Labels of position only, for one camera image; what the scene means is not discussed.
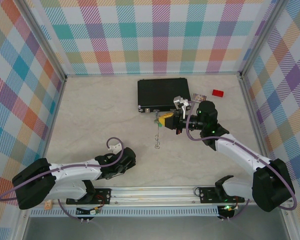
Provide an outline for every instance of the red block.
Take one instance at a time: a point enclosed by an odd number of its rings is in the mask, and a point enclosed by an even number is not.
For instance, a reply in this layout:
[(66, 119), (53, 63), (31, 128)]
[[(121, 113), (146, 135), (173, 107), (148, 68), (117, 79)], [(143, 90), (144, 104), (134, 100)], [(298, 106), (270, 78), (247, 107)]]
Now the red block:
[(213, 89), (212, 95), (213, 95), (213, 96), (217, 96), (217, 97), (222, 98), (222, 97), (224, 96), (224, 91), (220, 91), (220, 90), (215, 90), (215, 89)]

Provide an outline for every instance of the marble floor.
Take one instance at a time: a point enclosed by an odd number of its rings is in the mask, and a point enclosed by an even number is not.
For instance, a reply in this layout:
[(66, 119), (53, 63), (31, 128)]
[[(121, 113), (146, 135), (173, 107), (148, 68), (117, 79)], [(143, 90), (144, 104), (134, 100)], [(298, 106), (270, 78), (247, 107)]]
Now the marble floor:
[[(191, 95), (206, 95), (215, 103), (219, 123), (224, 128), (259, 152), (236, 75), (182, 77), (188, 79)], [(90, 160), (108, 153), (107, 139), (118, 137), (135, 152), (137, 164), (124, 175), (95, 181), (95, 186), (198, 186), (213, 185), (226, 175), (246, 178), (248, 175), (238, 164), (201, 141), (189, 140), (185, 131), (176, 135), (174, 130), (161, 127), (160, 149), (155, 148), (158, 129), (155, 114), (138, 112), (137, 104), (137, 81), (153, 78), (138, 75), (69, 78), (49, 144), (48, 161)], [(213, 89), (224, 91), (224, 97), (212, 96)], [(192, 136), (198, 138), (199, 131), (192, 132)]]

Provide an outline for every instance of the yellow object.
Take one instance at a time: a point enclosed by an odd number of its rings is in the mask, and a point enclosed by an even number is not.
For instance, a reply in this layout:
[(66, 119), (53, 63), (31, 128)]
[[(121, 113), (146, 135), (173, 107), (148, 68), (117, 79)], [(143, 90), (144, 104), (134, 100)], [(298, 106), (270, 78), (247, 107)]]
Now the yellow object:
[(159, 119), (158, 119), (159, 123), (161, 123), (162, 126), (164, 126), (165, 122), (166, 122), (166, 119), (172, 117), (173, 115), (174, 115), (173, 112), (169, 112), (169, 113), (166, 113), (165, 115), (160, 116)]

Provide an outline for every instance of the colorful plaid wall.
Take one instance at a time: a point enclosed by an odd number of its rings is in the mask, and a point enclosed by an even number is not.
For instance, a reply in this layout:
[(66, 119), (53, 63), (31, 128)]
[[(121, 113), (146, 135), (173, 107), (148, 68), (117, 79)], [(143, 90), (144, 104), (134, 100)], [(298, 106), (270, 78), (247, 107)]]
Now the colorful plaid wall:
[(27, 2), (65, 71), (87, 75), (237, 72), (271, 0)]
[(287, 162), (300, 221), (300, 0), (290, 0), (247, 74), (271, 158)]
[(263, 31), (263, 29), (265, 28), (266, 22), (267, 22), (268, 18), (270, 17), (272, 11), (274, 10), (277, 2), (278, 2), (278, 0), (271, 0), (271, 3), (264, 14), (262, 21), (261, 21), (257, 31), (255, 32), (252, 41), (250, 42), (248, 50), (245, 52), (243, 61), (240, 64), (238, 72), (242, 72), (242, 70), (244, 69), (246, 62), (247, 62), (248, 58), (250, 57), (251, 51), (254, 49), (255, 45), (257, 44), (257, 42), (259, 40), (259, 36), (260, 36), (261, 32)]
[[(0, 0), (0, 194), (42, 155), (61, 85), (13, 0)], [(0, 240), (16, 211), (16, 201), (0, 202)]]

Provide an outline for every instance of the wire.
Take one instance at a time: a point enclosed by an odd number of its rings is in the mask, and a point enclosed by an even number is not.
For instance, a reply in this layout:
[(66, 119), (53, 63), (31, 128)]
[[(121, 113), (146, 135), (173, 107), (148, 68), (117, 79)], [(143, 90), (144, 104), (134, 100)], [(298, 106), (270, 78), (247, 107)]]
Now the wire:
[[(242, 210), (241, 210), (238, 214), (236, 214), (236, 215), (234, 215), (233, 217), (231, 217), (231, 220), (236, 219), (238, 216), (240, 216), (240, 215), (247, 209), (247, 206), (248, 206), (248, 204), (249, 204), (250, 201), (251, 201), (251, 200), (248, 199), (248, 200), (246, 201), (245, 205), (243, 206)], [(222, 216), (222, 215), (220, 215), (220, 214), (219, 214), (219, 216), (220, 216), (221, 218), (223, 218), (223, 219), (227, 219), (227, 217)]]
[(60, 168), (55, 168), (55, 169), (52, 169), (52, 170), (49, 170), (49, 171), (45, 171), (43, 173), (40, 173), (34, 177), (31, 177), (30, 179), (24, 181), (23, 183), (11, 188), (10, 190), (4, 192), (3, 194), (0, 195), (0, 202), (7, 202), (7, 201), (12, 201), (12, 200), (16, 200), (17, 198), (16, 197), (11, 197), (11, 198), (3, 198), (5, 197), (6, 195), (18, 190), (19, 188), (23, 187), (24, 185), (27, 185), (28, 183), (31, 183), (32, 181), (38, 179), (38, 178), (44, 178), (45, 175), (48, 175), (48, 174), (51, 174), (51, 173), (54, 173), (54, 172), (57, 172), (57, 171), (61, 171), (61, 170), (64, 170), (64, 169), (70, 169), (70, 168), (76, 168), (76, 167), (94, 167), (94, 168), (107, 168), (107, 167), (110, 167), (112, 165), (115, 165), (117, 162), (120, 161), (120, 159), (122, 158), (123, 154), (124, 154), (124, 144), (123, 142), (113, 136), (113, 137), (110, 137), (107, 141), (106, 141), (106, 147), (109, 149), (109, 141), (112, 140), (112, 139), (115, 139), (115, 140), (118, 140), (119, 143), (121, 144), (121, 147), (122, 147), (122, 150), (120, 152), (120, 155), (119, 157), (117, 158), (117, 160), (115, 160), (114, 162), (112, 163), (109, 163), (109, 164), (105, 164), (105, 165), (98, 165), (98, 164), (84, 164), (84, 163), (78, 163), (78, 164), (72, 164), (72, 165), (65, 165), (65, 166), (61, 166)]
[(236, 201), (236, 205), (235, 206), (236, 207), (239, 206), (239, 198), (238, 198), (238, 196), (235, 196), (235, 201)]
[(79, 218), (77, 218), (77, 217), (72, 216), (71, 214), (69, 214), (69, 213), (67, 212), (67, 210), (64, 208), (64, 206), (62, 206), (60, 199), (58, 199), (58, 203), (59, 203), (59, 206), (60, 206), (60, 208), (62, 209), (62, 211), (63, 211), (63, 212), (65, 213), (65, 215), (67, 215), (69, 218), (74, 219), (74, 220), (77, 220), (77, 221), (80, 221), (80, 222), (88, 222), (87, 220), (84, 220), (83, 218), (79, 219)]
[(189, 121), (190, 121), (191, 113), (192, 113), (192, 111), (193, 111), (193, 109), (195, 107), (195, 104), (192, 101), (190, 101), (190, 103), (192, 103), (191, 104), (191, 109), (190, 109), (190, 112), (188, 114), (188, 117), (186, 119), (186, 124), (185, 124), (185, 131), (186, 131), (186, 135), (188, 136), (188, 138), (191, 139), (192, 141), (203, 141), (203, 140), (208, 140), (208, 139), (222, 139), (222, 140), (228, 141), (228, 142), (230, 142), (232, 144), (235, 144), (239, 148), (241, 148), (242, 150), (246, 151), (248, 154), (250, 154), (256, 160), (258, 160), (260, 163), (262, 163), (267, 168), (269, 168), (282, 181), (282, 183), (284, 184), (284, 186), (288, 189), (289, 193), (291, 194), (291, 197), (293, 199), (293, 206), (292, 207), (279, 206), (279, 208), (283, 209), (283, 210), (288, 210), (288, 211), (295, 210), (297, 208), (297, 198), (296, 198), (296, 195), (294, 194), (294, 191), (291, 189), (291, 187), (287, 183), (287, 181), (272, 166), (270, 166), (268, 163), (266, 163), (265, 161), (263, 161), (262, 159), (260, 159), (256, 154), (254, 154), (253, 152), (251, 152), (245, 146), (241, 145), (240, 143), (238, 143), (238, 142), (236, 142), (236, 141), (234, 141), (232, 139), (229, 139), (229, 138), (226, 138), (226, 137), (222, 137), (222, 136), (207, 136), (207, 137), (203, 137), (203, 138), (193, 138), (191, 136), (191, 134), (189, 132)]
[(200, 198), (200, 195), (198, 195), (198, 194), (196, 193), (197, 189), (199, 189), (199, 188), (200, 188), (200, 186), (196, 187), (196, 188), (193, 190), (193, 193), (194, 193), (194, 195), (196, 195), (197, 197)]
[(101, 195), (96, 195), (96, 197), (101, 199), (101, 205), (98, 208), (102, 208), (106, 204), (104, 197)]

